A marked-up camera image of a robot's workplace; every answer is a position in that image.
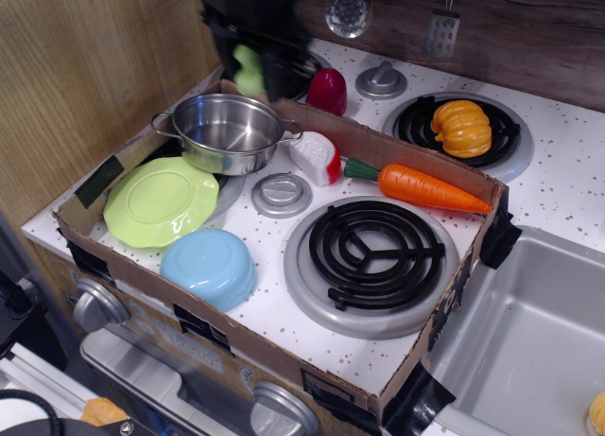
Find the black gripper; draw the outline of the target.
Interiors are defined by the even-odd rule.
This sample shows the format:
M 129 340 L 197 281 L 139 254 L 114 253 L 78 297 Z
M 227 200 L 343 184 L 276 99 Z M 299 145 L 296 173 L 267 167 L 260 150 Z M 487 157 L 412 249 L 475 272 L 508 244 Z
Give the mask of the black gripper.
M 298 0 L 200 0 L 202 20 L 213 35 L 226 77 L 240 69 L 233 56 L 243 44 L 261 53 L 266 93 L 271 102 L 300 96 L 312 78 L 306 52 L 311 37 L 295 7 Z

